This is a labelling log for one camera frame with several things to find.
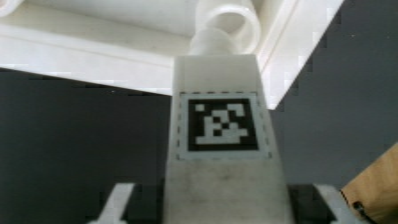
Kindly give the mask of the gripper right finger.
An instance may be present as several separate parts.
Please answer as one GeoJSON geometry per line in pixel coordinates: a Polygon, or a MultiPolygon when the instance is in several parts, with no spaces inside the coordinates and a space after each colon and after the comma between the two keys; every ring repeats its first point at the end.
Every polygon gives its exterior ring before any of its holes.
{"type": "Polygon", "coordinates": [[[338,188],[328,184],[317,184],[315,188],[333,211],[335,220],[331,224],[370,224],[368,220],[354,214],[338,188]]]}

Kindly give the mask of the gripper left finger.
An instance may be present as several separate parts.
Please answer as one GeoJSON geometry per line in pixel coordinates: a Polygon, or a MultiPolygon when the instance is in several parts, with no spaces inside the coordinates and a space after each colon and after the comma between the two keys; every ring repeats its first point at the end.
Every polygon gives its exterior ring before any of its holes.
{"type": "Polygon", "coordinates": [[[88,224],[127,224],[123,214],[127,211],[134,188],[134,183],[116,184],[98,219],[93,220],[88,224]]]}

